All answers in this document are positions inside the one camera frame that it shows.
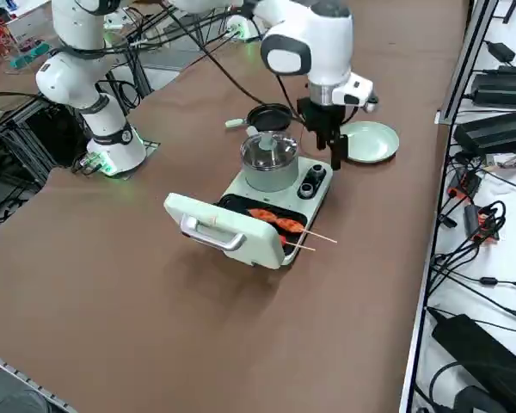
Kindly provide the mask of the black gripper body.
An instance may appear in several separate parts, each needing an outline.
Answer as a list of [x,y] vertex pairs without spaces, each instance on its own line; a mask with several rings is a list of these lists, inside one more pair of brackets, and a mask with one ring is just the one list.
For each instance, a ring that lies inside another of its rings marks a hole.
[[306,129],[322,138],[339,135],[347,107],[341,105],[322,106],[309,97],[297,100],[297,111],[302,116]]

